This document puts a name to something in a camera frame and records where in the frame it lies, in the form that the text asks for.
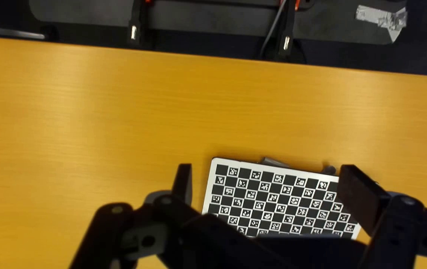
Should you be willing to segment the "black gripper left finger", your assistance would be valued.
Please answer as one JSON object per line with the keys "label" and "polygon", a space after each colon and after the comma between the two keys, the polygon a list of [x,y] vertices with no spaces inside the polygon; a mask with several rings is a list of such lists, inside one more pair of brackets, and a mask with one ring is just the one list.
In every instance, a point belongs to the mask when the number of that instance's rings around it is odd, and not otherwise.
{"label": "black gripper left finger", "polygon": [[188,239],[187,226],[198,217],[191,200],[192,167],[181,163],[172,188],[148,194],[139,208],[100,206],[69,269],[137,269],[152,256],[167,269],[206,269],[201,248]]}

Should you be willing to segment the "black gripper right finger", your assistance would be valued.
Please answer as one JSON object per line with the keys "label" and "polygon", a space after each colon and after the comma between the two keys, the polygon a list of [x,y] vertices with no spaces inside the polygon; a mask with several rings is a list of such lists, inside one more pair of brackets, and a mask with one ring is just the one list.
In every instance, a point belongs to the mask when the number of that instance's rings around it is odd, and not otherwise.
{"label": "black gripper right finger", "polygon": [[427,206],[387,191],[355,164],[339,172],[337,197],[370,236],[358,269],[413,269],[427,257]]}

